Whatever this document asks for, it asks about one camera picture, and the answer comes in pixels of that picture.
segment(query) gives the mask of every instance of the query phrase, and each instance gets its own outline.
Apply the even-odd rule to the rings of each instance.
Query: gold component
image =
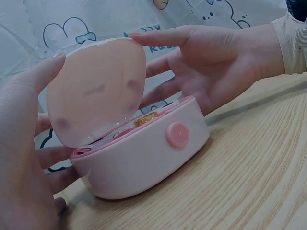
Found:
[[[144,116],[144,117],[136,120],[134,122],[134,124],[135,124],[136,127],[140,127],[140,126],[144,125],[146,122],[149,122],[150,120],[152,120],[152,119],[154,119],[156,117],[158,117],[158,113],[157,112],[153,112],[151,114],[148,114],[147,116]]]

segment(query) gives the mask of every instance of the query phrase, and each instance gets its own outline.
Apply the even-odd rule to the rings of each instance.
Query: fingernail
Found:
[[[62,52],[62,51],[60,51],[60,52],[57,52],[53,57],[55,58],[55,57],[59,57],[59,56],[62,56],[62,55],[64,55],[65,53],[64,52]]]

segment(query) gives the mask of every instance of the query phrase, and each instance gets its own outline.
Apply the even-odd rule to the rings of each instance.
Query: right hand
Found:
[[[143,46],[178,46],[147,64],[146,77],[174,77],[143,98],[140,108],[177,92],[194,95],[204,115],[233,100],[261,78],[283,74],[283,57],[271,24],[244,30],[212,26],[130,33]]]

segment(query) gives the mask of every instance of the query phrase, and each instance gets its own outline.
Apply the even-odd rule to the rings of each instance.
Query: cartoon print fabric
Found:
[[[15,37],[11,39],[15,45],[0,46],[0,50],[23,58],[19,71],[58,50],[69,53],[95,41],[125,37],[130,31],[146,32],[186,24],[243,29],[269,23],[287,11],[285,0],[16,0],[5,1],[0,6],[7,17],[20,12],[18,17],[2,17],[0,29],[2,44],[9,44],[11,35]],[[153,60],[174,48],[145,47],[146,59]],[[5,68],[11,73],[16,70],[13,65],[6,64]],[[171,77],[169,71],[147,79],[145,93]],[[150,105],[136,115],[163,106],[178,96]],[[40,94],[39,101],[41,111],[46,112],[46,91]],[[54,145],[60,142],[52,130],[35,141],[36,148]]]
[[[286,13],[285,1],[279,0],[147,0],[147,2],[156,13],[162,28],[194,24],[243,29],[269,23]]]

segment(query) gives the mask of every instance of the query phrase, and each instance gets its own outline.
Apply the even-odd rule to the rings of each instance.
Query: pink case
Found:
[[[142,100],[145,52],[129,38],[67,55],[47,89],[53,129],[90,191],[105,199],[136,195],[159,183],[209,138],[194,97],[133,120]]]

